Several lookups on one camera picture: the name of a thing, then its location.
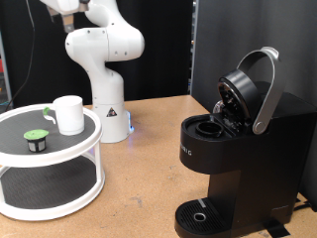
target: black background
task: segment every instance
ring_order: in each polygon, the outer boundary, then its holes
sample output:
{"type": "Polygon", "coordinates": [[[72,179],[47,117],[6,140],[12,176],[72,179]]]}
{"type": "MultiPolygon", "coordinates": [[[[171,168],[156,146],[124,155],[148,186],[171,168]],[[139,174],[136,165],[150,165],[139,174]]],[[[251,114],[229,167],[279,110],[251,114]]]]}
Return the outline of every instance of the black background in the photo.
{"type": "MultiPolygon", "coordinates": [[[[54,24],[45,4],[29,0],[36,28],[30,80],[14,100],[15,107],[52,102],[64,95],[79,95],[91,104],[90,80],[64,48],[61,19],[54,24]]],[[[118,0],[125,20],[146,40],[139,59],[108,62],[125,81],[125,100],[187,93],[190,58],[192,0],[118,0]]],[[[83,13],[74,14],[75,29],[96,27],[83,13]]],[[[33,29],[26,1],[0,1],[0,27],[12,94],[26,79],[33,29]]]]}
{"type": "MultiPolygon", "coordinates": [[[[192,95],[207,110],[220,100],[219,77],[261,47],[279,51],[285,91],[317,106],[317,1],[199,0],[198,9],[192,95]]],[[[271,82],[268,59],[263,60],[250,78],[271,82]]],[[[315,205],[316,145],[315,132],[300,189],[315,205]]]]}

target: silver handle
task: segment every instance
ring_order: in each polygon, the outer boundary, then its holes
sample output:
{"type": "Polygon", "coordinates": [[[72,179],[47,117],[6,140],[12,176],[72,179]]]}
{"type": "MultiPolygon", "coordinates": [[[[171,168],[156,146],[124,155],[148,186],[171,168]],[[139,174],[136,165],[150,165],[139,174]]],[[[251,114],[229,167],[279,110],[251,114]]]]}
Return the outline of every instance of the silver handle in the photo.
{"type": "Polygon", "coordinates": [[[264,103],[253,125],[253,131],[257,135],[262,134],[267,128],[286,85],[286,77],[281,74],[279,52],[274,48],[263,47],[260,50],[247,54],[237,67],[237,69],[246,73],[254,63],[264,57],[268,57],[271,62],[272,80],[264,103]]]}

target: coffee pod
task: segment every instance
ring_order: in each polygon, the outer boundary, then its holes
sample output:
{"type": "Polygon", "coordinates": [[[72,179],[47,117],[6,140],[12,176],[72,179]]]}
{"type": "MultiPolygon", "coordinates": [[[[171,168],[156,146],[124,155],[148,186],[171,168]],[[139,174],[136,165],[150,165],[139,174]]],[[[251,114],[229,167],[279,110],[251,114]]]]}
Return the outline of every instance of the coffee pod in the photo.
{"type": "Polygon", "coordinates": [[[29,150],[36,153],[43,151],[47,147],[46,137],[48,134],[48,131],[42,129],[25,133],[24,138],[28,141],[29,150]]]}

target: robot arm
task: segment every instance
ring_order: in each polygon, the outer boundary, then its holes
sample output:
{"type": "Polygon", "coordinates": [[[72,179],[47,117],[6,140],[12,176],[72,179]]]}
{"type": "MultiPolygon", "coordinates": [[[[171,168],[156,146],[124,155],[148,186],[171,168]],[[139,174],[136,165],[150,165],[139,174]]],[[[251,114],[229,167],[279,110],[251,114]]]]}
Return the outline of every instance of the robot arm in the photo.
{"type": "Polygon", "coordinates": [[[133,132],[124,106],[122,76],[105,66],[107,61],[139,58],[145,48],[141,32],[121,16],[116,0],[91,0],[86,17],[99,28],[84,28],[68,34],[65,47],[91,81],[93,111],[99,116],[102,143],[115,143],[133,132]]]}
{"type": "Polygon", "coordinates": [[[88,11],[90,0],[40,0],[48,6],[48,10],[53,16],[60,14],[64,29],[67,33],[73,32],[73,13],[88,11]]]}

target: black coffee maker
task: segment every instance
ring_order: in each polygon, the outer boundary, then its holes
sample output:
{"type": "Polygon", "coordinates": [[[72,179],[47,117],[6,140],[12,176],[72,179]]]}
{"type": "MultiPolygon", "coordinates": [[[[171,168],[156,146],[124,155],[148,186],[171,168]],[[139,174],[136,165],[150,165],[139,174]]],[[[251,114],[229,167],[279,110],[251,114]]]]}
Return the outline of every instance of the black coffee maker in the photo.
{"type": "Polygon", "coordinates": [[[219,79],[222,101],[214,112],[182,122],[180,160],[210,175],[210,182],[207,197],[177,208],[180,237],[280,233],[290,221],[317,114],[314,106],[283,92],[281,64],[273,48],[247,54],[219,79]],[[262,58],[271,62],[271,83],[247,76],[262,58]]]}

